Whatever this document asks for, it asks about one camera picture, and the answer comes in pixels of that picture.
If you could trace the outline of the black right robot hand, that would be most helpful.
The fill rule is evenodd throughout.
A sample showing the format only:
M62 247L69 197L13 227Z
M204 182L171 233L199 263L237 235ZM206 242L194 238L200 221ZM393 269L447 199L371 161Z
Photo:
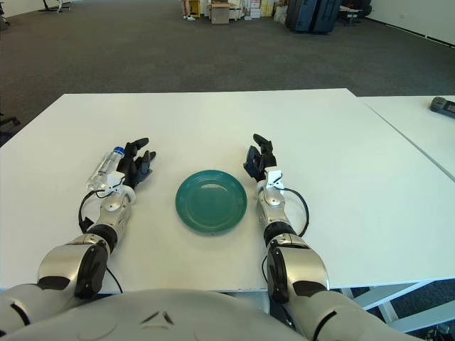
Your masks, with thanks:
M251 178L260 182L266 179L265 169L275 167L277 161L273 154L273 145L270 140L259 134L253 134L253 140L259 146L259 149L255 146L249 147L243 168Z

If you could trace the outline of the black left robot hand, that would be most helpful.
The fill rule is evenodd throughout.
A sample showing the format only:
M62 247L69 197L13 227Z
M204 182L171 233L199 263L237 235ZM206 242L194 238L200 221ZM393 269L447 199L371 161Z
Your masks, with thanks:
M148 143L148 138L128 142L124 147L124 156L117 166L117 171L124 174L123 184L133 190L152 173L150 164L156 157L156 152L145 151L143 156L137 155Z

